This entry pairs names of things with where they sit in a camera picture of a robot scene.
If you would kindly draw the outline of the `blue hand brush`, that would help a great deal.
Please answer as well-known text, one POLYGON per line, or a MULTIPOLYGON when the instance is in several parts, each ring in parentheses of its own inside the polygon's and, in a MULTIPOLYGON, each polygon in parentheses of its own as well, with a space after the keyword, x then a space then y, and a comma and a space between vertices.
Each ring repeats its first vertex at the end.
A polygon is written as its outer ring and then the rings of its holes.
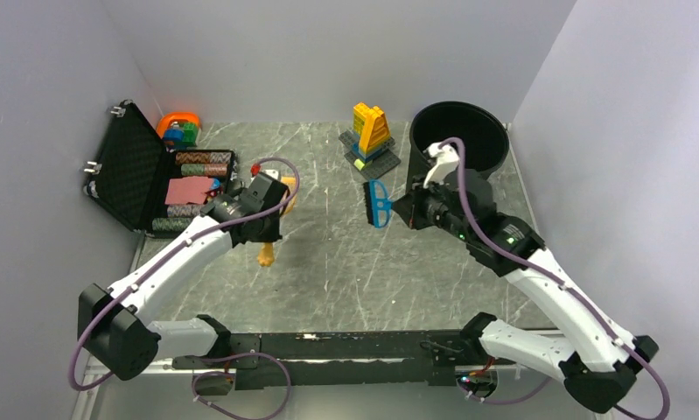
POLYGON ((388 189, 379 179, 370 179, 363 184, 367 223, 374 228, 385 228, 392 216, 393 200, 388 189))

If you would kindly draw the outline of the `yellow slotted plastic scoop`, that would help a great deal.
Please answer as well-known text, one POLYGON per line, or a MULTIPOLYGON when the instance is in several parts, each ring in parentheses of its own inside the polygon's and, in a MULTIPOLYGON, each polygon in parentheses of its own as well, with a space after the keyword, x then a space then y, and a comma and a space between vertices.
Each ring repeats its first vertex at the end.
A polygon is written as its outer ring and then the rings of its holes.
MULTIPOLYGON (((285 185, 287 185, 291 191, 297 186, 297 180, 294 176, 280 175, 279 180, 285 185)), ((294 197, 284 208, 284 212, 281 215, 281 217, 290 213, 296 204, 297 198, 294 197)), ((257 257, 257 261, 262 267, 269 267, 274 263, 275 255, 273 242, 265 242, 262 244, 261 249, 259 251, 259 255, 257 257)))

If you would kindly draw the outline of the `black ribbed waste bin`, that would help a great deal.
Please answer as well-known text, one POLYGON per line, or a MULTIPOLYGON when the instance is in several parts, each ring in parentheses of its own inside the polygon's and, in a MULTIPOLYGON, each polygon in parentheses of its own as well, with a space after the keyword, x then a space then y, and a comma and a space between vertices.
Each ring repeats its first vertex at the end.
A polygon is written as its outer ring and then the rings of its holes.
POLYGON ((464 143, 465 172, 476 172, 484 180, 504 164, 510 149, 504 125, 485 109, 462 101, 433 103, 419 111, 410 124, 407 189, 415 176, 431 168, 426 149, 449 137, 464 143))

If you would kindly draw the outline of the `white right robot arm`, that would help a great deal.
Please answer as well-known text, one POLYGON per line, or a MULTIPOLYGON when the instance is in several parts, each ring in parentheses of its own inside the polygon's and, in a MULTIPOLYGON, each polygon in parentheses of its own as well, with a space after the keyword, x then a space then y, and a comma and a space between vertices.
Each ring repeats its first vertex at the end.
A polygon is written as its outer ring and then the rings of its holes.
POLYGON ((618 410, 658 344, 635 336, 605 315, 563 271, 544 240, 524 220, 497 211, 484 194, 431 183, 414 185, 392 205, 411 229, 438 228, 523 292, 551 320, 561 339, 521 330, 479 313, 461 329, 460 349, 471 363, 506 359, 559 381, 584 408, 618 410))

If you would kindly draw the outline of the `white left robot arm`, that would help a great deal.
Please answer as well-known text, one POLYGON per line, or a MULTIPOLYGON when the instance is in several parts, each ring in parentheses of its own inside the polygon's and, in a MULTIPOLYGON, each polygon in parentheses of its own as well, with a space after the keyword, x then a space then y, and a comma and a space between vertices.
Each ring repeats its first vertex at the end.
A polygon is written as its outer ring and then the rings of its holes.
POLYGON ((187 356, 216 368, 232 353, 231 332, 208 315, 187 321, 157 320, 163 305, 196 271, 247 242, 280 240, 280 218, 296 198, 297 175, 258 172, 232 197, 221 194, 201 208, 185 230, 146 264, 79 297, 79 348, 111 375, 128 381, 153 361, 187 356))

